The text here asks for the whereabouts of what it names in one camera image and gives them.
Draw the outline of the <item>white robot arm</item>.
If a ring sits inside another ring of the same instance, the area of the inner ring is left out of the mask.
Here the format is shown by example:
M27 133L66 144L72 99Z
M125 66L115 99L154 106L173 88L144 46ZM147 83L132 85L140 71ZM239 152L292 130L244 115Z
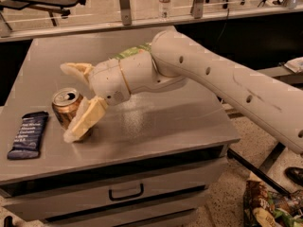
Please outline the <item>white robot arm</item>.
M117 105L143 92L166 92L192 79L223 99L296 154L303 153L303 91L221 57L175 30L164 30L148 46L97 65L66 62L66 75L94 93L84 105L72 140L84 135Z

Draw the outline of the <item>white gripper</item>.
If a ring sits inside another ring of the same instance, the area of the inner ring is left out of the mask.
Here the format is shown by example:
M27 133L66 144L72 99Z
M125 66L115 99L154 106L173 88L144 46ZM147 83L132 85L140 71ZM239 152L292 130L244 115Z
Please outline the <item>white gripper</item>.
M66 75L89 84L97 95L92 99L84 97L81 101L76 116L63 134L66 143L79 141L105 115L108 104L123 103L134 94L168 92L186 85L182 76L161 75L149 52L121 60L110 59L95 67L86 62L65 62L60 68Z

